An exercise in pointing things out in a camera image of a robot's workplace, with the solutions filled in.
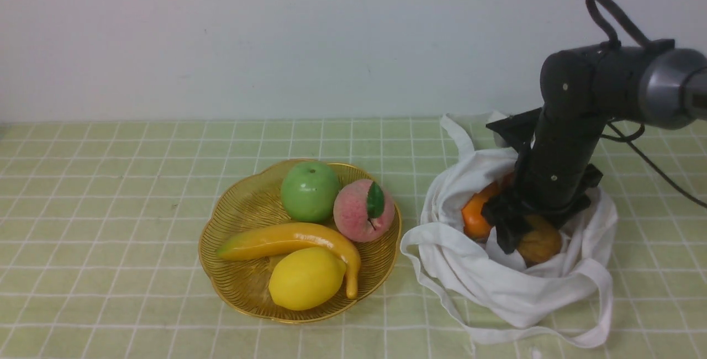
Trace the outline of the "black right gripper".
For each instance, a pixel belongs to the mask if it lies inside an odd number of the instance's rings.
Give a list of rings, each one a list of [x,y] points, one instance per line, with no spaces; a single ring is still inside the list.
[[[534,230],[524,215],[541,215],[552,226],[562,228],[571,218],[590,208],[593,201],[588,191],[598,188],[604,176],[601,170],[591,163],[585,169],[570,202],[563,207],[551,207],[540,204],[532,196],[522,195],[516,177],[522,170],[522,166],[515,165],[512,172],[503,176],[500,193],[492,194],[482,205],[482,217],[488,225],[497,230],[497,243],[505,254],[516,251],[523,238]]]

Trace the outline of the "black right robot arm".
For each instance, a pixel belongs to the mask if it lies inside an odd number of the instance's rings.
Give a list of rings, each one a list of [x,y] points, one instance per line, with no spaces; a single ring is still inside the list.
[[[481,212],[503,252],[532,231],[527,216],[558,229],[590,207],[587,190],[603,178],[590,159],[612,120],[666,130],[705,120],[705,67],[704,54],[674,40],[551,54],[540,73],[543,107],[487,124],[518,153],[510,186]]]

